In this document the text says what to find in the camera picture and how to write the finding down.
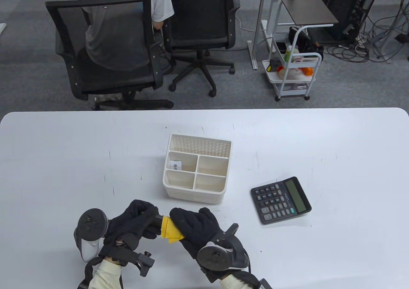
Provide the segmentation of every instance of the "perforated basket wall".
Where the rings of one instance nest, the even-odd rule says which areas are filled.
[[[171,138],[171,150],[178,152],[229,158],[230,148],[229,141],[181,135],[173,135]]]

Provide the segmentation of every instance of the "beige sleeve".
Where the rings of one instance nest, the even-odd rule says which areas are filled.
[[[249,285],[243,283],[232,275],[220,281],[222,289],[252,289]]]
[[[102,260],[88,289],[121,289],[121,266]]]

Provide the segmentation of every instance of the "hand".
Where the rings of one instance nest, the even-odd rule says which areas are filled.
[[[155,239],[160,235],[160,228],[151,226],[151,223],[157,214],[157,207],[135,199],[121,215],[109,221],[105,240],[107,242],[119,240],[128,232],[133,233],[137,239],[141,237]]]
[[[119,216],[109,221],[104,246],[99,256],[110,256],[113,247],[126,247],[134,251],[142,237],[155,239],[160,228],[151,225],[158,214],[158,208],[146,201],[134,200]]]
[[[198,213],[174,208],[169,215],[172,222],[184,235],[185,238],[180,242],[193,259],[196,259],[200,249],[220,230],[216,217],[206,207],[201,208]]]

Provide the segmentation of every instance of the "organizer compartment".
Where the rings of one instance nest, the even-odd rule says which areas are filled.
[[[195,190],[222,192],[225,189],[225,184],[225,177],[197,174]]]
[[[210,156],[200,156],[198,173],[226,176],[228,173],[229,159]]]
[[[197,155],[188,153],[169,152],[166,159],[166,168],[173,169],[171,161],[181,161],[181,170],[188,172],[195,172],[197,165]]]
[[[163,179],[170,187],[193,189],[195,174],[167,169]]]

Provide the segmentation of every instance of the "desk leg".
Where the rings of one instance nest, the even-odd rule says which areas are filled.
[[[264,5],[264,0],[260,0],[259,14],[257,16],[257,22],[256,22],[256,33],[254,34],[253,41],[251,40],[247,41],[250,58],[251,58],[251,64],[253,65],[254,70],[257,70],[259,68],[257,66],[256,47],[257,47],[257,37],[259,36],[259,31],[260,31],[260,21],[261,21],[261,14],[263,13],[263,5]]]

